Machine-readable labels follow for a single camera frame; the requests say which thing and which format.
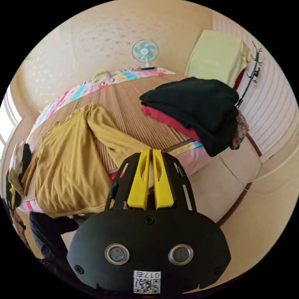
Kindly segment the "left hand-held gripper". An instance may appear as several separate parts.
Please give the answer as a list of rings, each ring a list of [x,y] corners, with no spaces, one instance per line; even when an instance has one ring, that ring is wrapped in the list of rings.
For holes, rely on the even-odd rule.
[[[31,150],[27,143],[16,143],[6,174],[6,202],[10,210],[21,204],[25,194],[22,179],[31,161]]]

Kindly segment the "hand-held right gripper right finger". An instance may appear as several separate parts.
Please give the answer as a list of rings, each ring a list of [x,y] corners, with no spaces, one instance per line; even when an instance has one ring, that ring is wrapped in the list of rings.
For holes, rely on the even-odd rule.
[[[171,192],[166,166],[163,160],[161,150],[153,149],[153,170],[154,170],[154,198],[155,208],[171,208],[174,204]]]

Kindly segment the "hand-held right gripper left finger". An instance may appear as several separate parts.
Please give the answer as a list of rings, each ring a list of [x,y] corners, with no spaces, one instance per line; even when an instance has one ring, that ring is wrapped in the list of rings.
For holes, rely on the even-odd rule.
[[[148,198],[150,150],[140,152],[127,205],[134,209],[146,209]]]

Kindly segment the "person's left hand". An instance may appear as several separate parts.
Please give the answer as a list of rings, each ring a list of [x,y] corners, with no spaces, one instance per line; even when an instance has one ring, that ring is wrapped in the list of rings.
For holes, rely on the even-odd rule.
[[[20,236],[20,238],[25,238],[25,230],[26,230],[26,226],[23,223],[21,217],[19,216],[19,214],[15,211],[10,211],[10,216],[13,222],[13,225],[18,233],[18,235]]]

